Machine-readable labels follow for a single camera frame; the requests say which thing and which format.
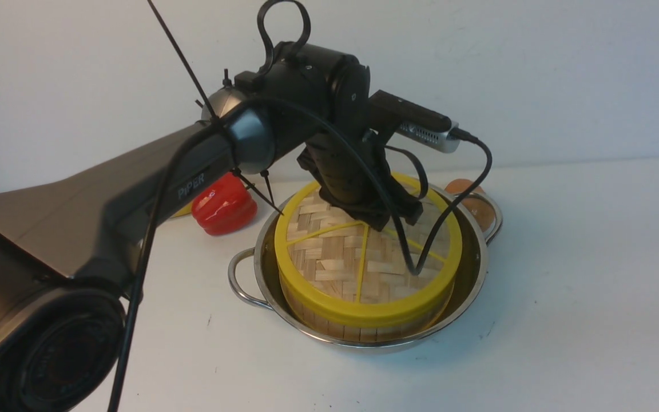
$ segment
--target brown egg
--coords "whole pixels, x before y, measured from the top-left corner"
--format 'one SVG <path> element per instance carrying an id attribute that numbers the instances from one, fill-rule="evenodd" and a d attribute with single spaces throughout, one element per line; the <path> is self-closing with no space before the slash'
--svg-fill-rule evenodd
<path id="1" fill-rule="evenodd" d="M 457 179 L 451 181 L 444 190 L 452 193 L 452 195 L 456 195 L 456 193 L 465 191 L 469 185 L 471 185 L 471 180 Z M 481 187 L 476 188 L 474 191 L 479 193 L 485 192 Z M 483 232 L 486 232 L 492 226 L 492 222 L 495 221 L 495 211 L 489 204 L 479 199 L 465 199 L 462 201 L 462 204 L 474 216 L 474 220 L 477 221 Z"/>

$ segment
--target red plastic pepper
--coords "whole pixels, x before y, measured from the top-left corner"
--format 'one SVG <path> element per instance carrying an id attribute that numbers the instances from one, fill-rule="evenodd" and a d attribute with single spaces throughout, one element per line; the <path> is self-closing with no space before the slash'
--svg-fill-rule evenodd
<path id="1" fill-rule="evenodd" d="M 245 227 L 258 209 L 243 182 L 228 173 L 194 198 L 192 216 L 207 234 L 219 236 Z"/>

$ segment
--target woven bamboo lid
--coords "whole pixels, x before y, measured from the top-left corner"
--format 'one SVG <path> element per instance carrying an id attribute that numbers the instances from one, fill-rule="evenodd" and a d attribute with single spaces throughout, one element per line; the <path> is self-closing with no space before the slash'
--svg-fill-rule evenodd
<path id="1" fill-rule="evenodd" d="M 418 193 L 418 181 L 395 177 L 409 193 Z M 418 222 L 403 227 L 414 261 L 447 206 L 434 191 L 422 202 Z M 450 214 L 423 271 L 411 276 L 393 223 L 376 232 L 355 221 L 319 197 L 317 182 L 286 205 L 275 244 L 284 284 L 296 298 L 331 321 L 359 327 L 395 326 L 437 306 L 446 298 L 461 256 L 461 232 Z"/>

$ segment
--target steel bowl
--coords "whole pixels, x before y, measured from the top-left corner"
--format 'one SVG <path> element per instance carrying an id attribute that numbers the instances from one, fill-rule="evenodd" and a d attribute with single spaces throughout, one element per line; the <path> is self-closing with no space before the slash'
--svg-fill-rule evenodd
<path id="1" fill-rule="evenodd" d="M 449 193 L 436 186 L 431 186 L 431 188 L 447 199 L 452 198 L 452 195 L 449 195 Z M 474 221 L 471 213 L 469 213 L 464 206 L 460 204 L 460 206 L 454 211 L 461 228 L 463 243 L 462 258 L 454 280 L 454 290 L 447 306 L 442 311 L 442 315 L 437 318 L 436 323 L 430 325 L 423 331 L 382 342 L 356 342 L 322 334 L 304 325 L 304 323 L 293 315 L 291 308 L 283 295 L 279 282 L 279 270 L 274 250 L 274 231 L 278 218 L 278 213 L 276 212 L 271 214 L 266 224 L 264 224 L 264 227 L 261 229 L 259 239 L 256 241 L 256 247 L 241 251 L 233 258 L 233 260 L 231 260 L 230 265 L 228 266 L 228 281 L 230 282 L 231 289 L 233 289 L 233 292 L 235 292 L 240 300 L 255 307 L 275 311 L 289 325 L 294 326 L 301 331 L 301 333 L 306 334 L 308 337 L 316 339 L 319 342 L 353 351 L 372 352 L 373 354 L 376 354 L 377 352 L 396 352 L 398 350 L 408 349 L 409 347 L 421 343 L 421 341 L 427 339 L 432 334 L 441 331 L 455 319 L 459 318 L 469 305 L 471 305 L 474 298 L 477 297 L 479 290 L 482 288 L 482 284 L 485 281 L 485 276 L 487 274 L 487 245 L 489 245 L 502 227 L 502 212 L 497 206 L 497 203 L 494 203 L 494 201 L 484 193 L 473 193 L 470 197 L 480 199 L 492 207 L 495 213 L 494 225 L 491 229 L 487 230 L 486 233 L 483 233 L 481 228 L 477 225 L 477 222 Z M 253 256 L 256 282 L 259 284 L 259 290 L 261 290 L 261 294 L 264 295 L 264 299 L 248 295 L 248 293 L 240 287 L 238 279 L 236 279 L 236 266 L 240 261 L 245 260 L 250 256 Z"/>

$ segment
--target pot handle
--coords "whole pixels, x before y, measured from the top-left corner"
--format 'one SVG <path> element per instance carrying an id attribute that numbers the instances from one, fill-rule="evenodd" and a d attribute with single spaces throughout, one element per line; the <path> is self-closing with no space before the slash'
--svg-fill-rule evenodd
<path id="1" fill-rule="evenodd" d="M 231 284 L 231 289 L 233 289 L 233 293 L 238 296 L 238 299 L 243 300 L 243 302 L 248 303 L 249 305 L 252 305 L 254 307 L 259 307 L 259 308 L 266 308 L 266 310 L 273 310 L 271 305 L 269 305 L 266 300 L 261 300 L 258 298 L 254 298 L 251 295 L 248 295 L 248 293 L 243 290 L 243 288 L 240 287 L 238 284 L 238 279 L 236 279 L 236 266 L 238 266 L 238 263 L 242 260 L 245 260 L 246 258 L 250 258 L 253 256 L 254 250 L 253 248 L 246 249 L 245 251 L 241 251 L 238 253 L 238 255 L 235 255 L 231 262 L 228 264 L 228 283 Z"/>
<path id="2" fill-rule="evenodd" d="M 495 213 L 495 223 L 492 225 L 492 229 L 485 234 L 485 243 L 489 245 L 492 240 L 494 240 L 495 236 L 497 236 L 497 233 L 500 232 L 500 228 L 502 227 L 502 211 L 500 209 L 500 206 L 497 206 L 497 203 L 495 203 L 494 200 L 490 196 L 487 196 L 486 193 L 480 193 L 480 192 L 471 192 L 469 193 L 468 197 L 473 197 L 475 199 L 479 199 L 481 201 L 484 201 L 484 203 L 487 203 L 490 208 L 492 208 L 492 211 Z"/>

